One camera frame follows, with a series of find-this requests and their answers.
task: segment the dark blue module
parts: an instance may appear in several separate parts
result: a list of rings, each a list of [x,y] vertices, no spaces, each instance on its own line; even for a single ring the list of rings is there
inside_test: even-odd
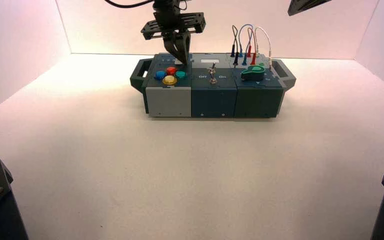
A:
[[[255,65],[235,66],[230,53],[191,53],[189,60],[185,66],[160,53],[139,61],[130,82],[149,116],[275,118],[296,81],[281,60],[270,69],[262,54]]]

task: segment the black cable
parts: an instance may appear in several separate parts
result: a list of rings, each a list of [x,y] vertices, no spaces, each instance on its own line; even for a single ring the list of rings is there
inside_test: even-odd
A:
[[[141,1],[141,2],[138,2],[138,3],[135,3],[135,4],[132,4],[132,5],[121,5],[121,4],[117,4],[115,2],[112,2],[110,0],[105,0],[105,2],[113,5],[114,7],[117,7],[117,8],[121,8],[121,9],[131,9],[131,8],[136,8],[136,7],[139,7],[139,6],[142,6],[142,5],[145,5],[145,4],[149,4],[151,2],[153,2],[154,0],[146,0],[146,1]]]
[[[186,7],[184,7],[184,8],[180,8],[178,6],[174,6],[174,7],[177,8],[177,9],[180,9],[182,11],[185,11],[186,9],[188,9],[188,2],[187,2],[187,0],[184,0],[184,3],[186,4]]]

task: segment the blue cable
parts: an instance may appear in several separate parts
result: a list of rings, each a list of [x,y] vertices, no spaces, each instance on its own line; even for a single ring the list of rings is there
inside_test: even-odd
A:
[[[238,34],[238,38],[239,38],[239,48],[240,48],[240,52],[239,52],[239,57],[242,58],[244,55],[242,54],[242,43],[241,43],[241,32],[242,32],[242,29],[245,28],[246,26],[249,26],[252,28],[252,30],[254,30],[254,26],[252,24],[245,24],[243,25],[240,30],[239,30],[239,34]]]

